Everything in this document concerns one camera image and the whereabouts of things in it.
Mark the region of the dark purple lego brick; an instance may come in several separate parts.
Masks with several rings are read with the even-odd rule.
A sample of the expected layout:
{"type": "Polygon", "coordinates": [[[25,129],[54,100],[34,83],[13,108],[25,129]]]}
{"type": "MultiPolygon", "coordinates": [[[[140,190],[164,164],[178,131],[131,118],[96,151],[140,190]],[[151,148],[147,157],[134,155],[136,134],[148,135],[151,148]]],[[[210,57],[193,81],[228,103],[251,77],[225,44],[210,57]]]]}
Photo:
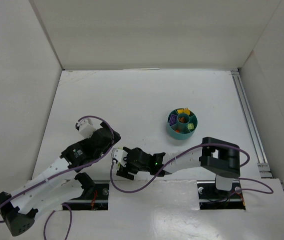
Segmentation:
{"type": "Polygon", "coordinates": [[[169,126],[175,125],[176,122],[177,122],[177,115],[175,115],[175,114],[170,114],[170,116],[169,116],[169,121],[168,121],[169,126]]]}

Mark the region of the brown lego brick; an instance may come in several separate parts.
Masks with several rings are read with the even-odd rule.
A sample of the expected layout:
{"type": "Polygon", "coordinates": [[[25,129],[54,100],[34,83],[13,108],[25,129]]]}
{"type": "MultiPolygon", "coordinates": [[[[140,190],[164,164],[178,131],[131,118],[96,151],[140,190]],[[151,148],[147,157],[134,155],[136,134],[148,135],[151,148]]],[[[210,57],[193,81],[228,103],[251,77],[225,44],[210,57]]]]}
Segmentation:
{"type": "Polygon", "coordinates": [[[178,121],[183,124],[187,122],[187,120],[184,117],[178,118],[178,121]]]}

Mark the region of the yellow black striped lego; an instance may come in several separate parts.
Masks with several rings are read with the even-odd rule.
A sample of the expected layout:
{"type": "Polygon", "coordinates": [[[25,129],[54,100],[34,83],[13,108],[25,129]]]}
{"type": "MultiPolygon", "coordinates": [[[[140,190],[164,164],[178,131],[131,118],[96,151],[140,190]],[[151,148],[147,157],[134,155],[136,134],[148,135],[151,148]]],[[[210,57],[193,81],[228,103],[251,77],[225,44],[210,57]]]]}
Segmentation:
{"type": "Polygon", "coordinates": [[[187,114],[187,115],[190,115],[190,110],[188,108],[185,108],[184,113],[187,114]]]}

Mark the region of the green 2x2 lego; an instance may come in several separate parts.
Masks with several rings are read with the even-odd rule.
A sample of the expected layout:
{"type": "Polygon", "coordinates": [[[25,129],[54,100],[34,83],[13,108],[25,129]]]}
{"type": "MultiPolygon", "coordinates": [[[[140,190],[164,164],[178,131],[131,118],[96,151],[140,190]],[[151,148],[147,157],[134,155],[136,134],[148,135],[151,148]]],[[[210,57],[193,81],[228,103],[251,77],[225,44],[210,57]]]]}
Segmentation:
{"type": "Polygon", "coordinates": [[[189,124],[187,125],[187,128],[188,128],[188,130],[190,130],[190,131],[192,131],[192,130],[194,130],[194,129],[195,129],[195,127],[194,127],[194,124],[193,124],[193,123],[189,123],[189,124]]]}

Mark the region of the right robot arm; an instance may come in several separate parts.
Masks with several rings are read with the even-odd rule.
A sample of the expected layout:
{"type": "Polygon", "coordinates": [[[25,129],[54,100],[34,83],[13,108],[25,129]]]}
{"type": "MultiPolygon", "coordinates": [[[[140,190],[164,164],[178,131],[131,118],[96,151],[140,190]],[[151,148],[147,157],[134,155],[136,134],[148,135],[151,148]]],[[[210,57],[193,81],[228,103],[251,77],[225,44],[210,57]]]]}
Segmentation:
{"type": "Polygon", "coordinates": [[[239,146],[205,137],[199,147],[184,152],[148,154],[136,147],[114,148],[112,161],[119,166],[116,175],[133,180],[139,172],[164,177],[181,170],[204,168],[215,174],[216,188],[230,191],[234,179],[240,177],[239,146]]]}

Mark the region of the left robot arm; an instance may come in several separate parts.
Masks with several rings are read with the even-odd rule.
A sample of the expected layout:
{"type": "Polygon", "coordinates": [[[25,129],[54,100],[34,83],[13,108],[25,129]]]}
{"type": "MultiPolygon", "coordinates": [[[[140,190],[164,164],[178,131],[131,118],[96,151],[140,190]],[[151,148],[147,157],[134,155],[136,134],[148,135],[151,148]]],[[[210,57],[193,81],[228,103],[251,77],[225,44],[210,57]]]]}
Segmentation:
{"type": "Polygon", "coordinates": [[[10,193],[0,193],[0,215],[13,237],[26,232],[46,211],[78,197],[87,198],[95,182],[83,169],[101,160],[120,141],[106,126],[85,132],[42,173],[10,193]]]}

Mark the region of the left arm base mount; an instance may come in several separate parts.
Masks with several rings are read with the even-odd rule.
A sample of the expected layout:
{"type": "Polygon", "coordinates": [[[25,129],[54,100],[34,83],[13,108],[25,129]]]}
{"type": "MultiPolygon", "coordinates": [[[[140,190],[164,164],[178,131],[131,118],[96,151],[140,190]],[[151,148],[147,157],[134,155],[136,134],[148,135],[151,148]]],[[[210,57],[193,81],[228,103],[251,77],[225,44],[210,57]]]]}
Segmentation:
{"type": "Polygon", "coordinates": [[[78,173],[75,177],[80,183],[81,195],[65,202],[75,211],[106,211],[108,210],[109,182],[94,182],[87,173],[78,173]]]}

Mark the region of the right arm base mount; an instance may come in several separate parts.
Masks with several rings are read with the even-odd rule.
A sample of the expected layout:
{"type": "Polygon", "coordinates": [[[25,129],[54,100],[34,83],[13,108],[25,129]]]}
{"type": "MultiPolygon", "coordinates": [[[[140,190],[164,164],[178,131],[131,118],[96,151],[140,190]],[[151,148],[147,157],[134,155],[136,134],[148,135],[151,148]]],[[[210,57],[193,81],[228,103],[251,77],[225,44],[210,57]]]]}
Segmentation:
{"type": "Polygon", "coordinates": [[[243,194],[235,193],[241,185],[233,182],[230,191],[218,190],[214,181],[198,181],[198,197],[200,210],[245,210],[243,194]]]}

